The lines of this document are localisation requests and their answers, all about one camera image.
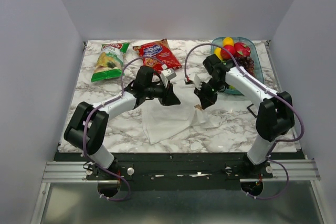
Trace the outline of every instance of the red chip bag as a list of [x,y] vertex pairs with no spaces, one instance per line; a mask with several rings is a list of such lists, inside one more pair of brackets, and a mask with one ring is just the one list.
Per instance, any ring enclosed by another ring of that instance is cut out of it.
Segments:
[[[133,49],[138,53],[139,57],[151,56],[158,58],[165,63],[168,68],[178,69],[181,67],[181,64],[171,52],[167,39],[136,46],[133,47]],[[159,73],[162,70],[161,64],[154,59],[142,59],[142,62],[144,66],[152,67]]]

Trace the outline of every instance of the gray floor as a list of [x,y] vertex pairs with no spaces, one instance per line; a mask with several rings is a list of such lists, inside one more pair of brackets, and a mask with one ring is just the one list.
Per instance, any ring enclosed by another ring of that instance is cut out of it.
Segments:
[[[269,182],[262,195],[284,186]],[[311,184],[290,182],[288,191],[274,200],[253,200],[241,191],[134,192],[125,202],[98,197],[95,184],[54,184],[43,224],[64,223],[323,223]]]

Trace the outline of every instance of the white marble surface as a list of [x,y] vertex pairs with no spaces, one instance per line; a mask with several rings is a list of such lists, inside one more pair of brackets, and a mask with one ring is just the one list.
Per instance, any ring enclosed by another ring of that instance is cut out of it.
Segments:
[[[131,43],[125,54],[125,62],[128,62],[137,57],[132,46],[142,45],[153,40],[118,41]],[[66,125],[78,103],[82,101],[88,103],[100,102],[120,92],[119,81],[116,79],[95,83],[90,81],[99,57],[101,44],[111,42],[116,41],[96,40],[88,42]],[[168,42],[172,51],[184,66],[185,56],[191,48],[197,44],[211,41],[168,40]],[[264,43],[254,41],[254,44],[259,55],[265,84],[277,90]],[[202,66],[202,61],[209,55],[210,46],[197,48],[188,60],[188,74],[197,72],[203,80],[209,78]],[[125,71],[125,84],[135,78],[140,65],[142,65],[142,61],[136,61]],[[177,70],[177,77],[173,79],[173,83],[174,86],[184,86],[183,69]],[[219,94],[216,104],[209,107],[207,111],[209,114],[222,118],[220,127],[214,129],[203,129],[199,126],[189,127],[181,133],[153,145],[149,143],[143,133],[140,106],[135,110],[117,116],[108,123],[104,145],[111,152],[246,152],[250,149],[257,135],[255,118],[246,109],[250,104],[251,102],[242,95]],[[292,134],[288,133],[285,137],[292,138]],[[59,151],[80,152],[80,149],[62,139]],[[292,143],[280,143],[274,151],[295,152],[296,148]]]

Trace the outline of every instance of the gray wall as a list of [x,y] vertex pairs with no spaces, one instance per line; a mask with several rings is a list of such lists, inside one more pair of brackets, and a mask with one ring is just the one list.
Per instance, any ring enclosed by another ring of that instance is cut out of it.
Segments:
[[270,39],[293,0],[62,0],[85,39]]
[[0,222],[29,223],[82,42],[61,0],[0,0]]
[[306,124],[302,148],[316,159],[332,210],[336,209],[335,35],[336,0],[295,0],[270,46],[281,85],[292,94]]

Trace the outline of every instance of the snack bag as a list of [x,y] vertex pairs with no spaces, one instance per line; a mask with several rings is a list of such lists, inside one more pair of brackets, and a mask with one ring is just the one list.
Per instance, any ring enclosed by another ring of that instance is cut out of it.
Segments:
[[124,65],[123,54],[127,51],[129,43],[113,43],[101,45],[100,56],[94,67],[91,82],[117,78],[121,76]]
[[[141,46],[136,46],[133,47],[133,49],[138,53],[139,57],[151,56],[158,58],[164,64],[166,64],[168,68],[178,69],[181,67],[181,64],[171,52],[167,39],[158,40]],[[142,63],[144,66],[154,68],[159,73],[162,70],[161,64],[156,60],[142,59]]]

